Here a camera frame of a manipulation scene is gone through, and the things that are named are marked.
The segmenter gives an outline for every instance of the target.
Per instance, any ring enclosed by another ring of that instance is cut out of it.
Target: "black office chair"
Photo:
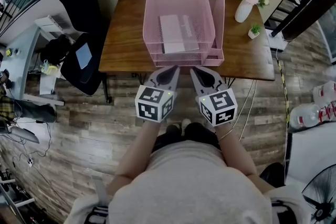
[[[85,32],[70,47],[69,53],[64,59],[61,73],[73,86],[87,95],[93,95],[102,81],[106,102],[110,103],[107,76],[98,71],[108,29],[108,24],[101,16],[98,0],[60,1],[64,5],[74,29]],[[86,67],[80,69],[76,51],[85,44],[88,44],[92,58]]]

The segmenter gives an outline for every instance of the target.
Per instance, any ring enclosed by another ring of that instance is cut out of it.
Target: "white plant pot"
[[[239,23],[245,21],[252,10],[252,7],[253,5],[248,4],[245,0],[242,0],[235,14],[236,21]]]
[[[251,29],[250,29],[250,31],[248,32],[248,36],[251,38],[251,39],[254,39],[254,38],[256,38],[257,36],[259,36],[259,32],[255,35],[255,34],[253,34],[252,33],[252,31],[251,31]]]

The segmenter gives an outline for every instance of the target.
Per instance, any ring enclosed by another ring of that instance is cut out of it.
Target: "yellow plaid shirt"
[[[0,86],[0,116],[8,123],[12,123],[15,118],[14,100],[6,96],[6,90]]]

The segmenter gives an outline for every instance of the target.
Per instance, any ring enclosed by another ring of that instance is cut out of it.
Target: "wooden floor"
[[[254,105],[242,139],[260,172],[268,164],[283,162],[285,153],[285,103],[275,54],[273,57],[276,80],[258,82]],[[311,102],[314,86],[336,79],[336,68],[330,65],[317,25],[292,41],[285,52],[278,54],[278,58],[285,74],[290,108]],[[245,101],[251,83],[251,80],[237,79],[232,86],[239,108]],[[31,93],[37,92],[37,78],[29,78],[27,87]],[[42,158],[34,154],[32,158],[34,167],[68,205],[71,206],[77,197],[95,193],[92,175],[101,176],[106,184],[113,178],[118,161],[141,125],[135,117],[134,107],[138,87],[138,80],[130,76],[109,78],[113,101],[105,104],[102,86],[94,96],[88,97],[67,81],[57,81],[56,92],[58,98],[65,101],[65,106],[57,107],[57,122],[50,125],[52,143],[47,156]],[[181,76],[178,88],[176,107],[163,124],[162,131],[167,124],[183,118],[204,122],[194,102],[195,92],[190,77]],[[247,118],[252,93],[253,90],[236,125],[238,134]],[[43,153],[49,140],[46,126],[31,123],[29,119],[21,121],[26,123],[19,123],[20,127],[32,130],[41,142],[39,145],[27,142],[27,151],[40,150]],[[1,162],[11,169],[37,200],[37,204],[62,223],[70,207],[53,192],[35,169],[28,170],[24,156],[20,162],[14,157],[16,168],[13,167],[13,156],[24,153],[23,146],[3,137],[0,138],[0,146]]]

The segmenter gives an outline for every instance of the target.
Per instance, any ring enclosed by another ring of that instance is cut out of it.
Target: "pink wire mesh tray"
[[[143,39],[157,67],[219,66],[225,0],[146,0]]]

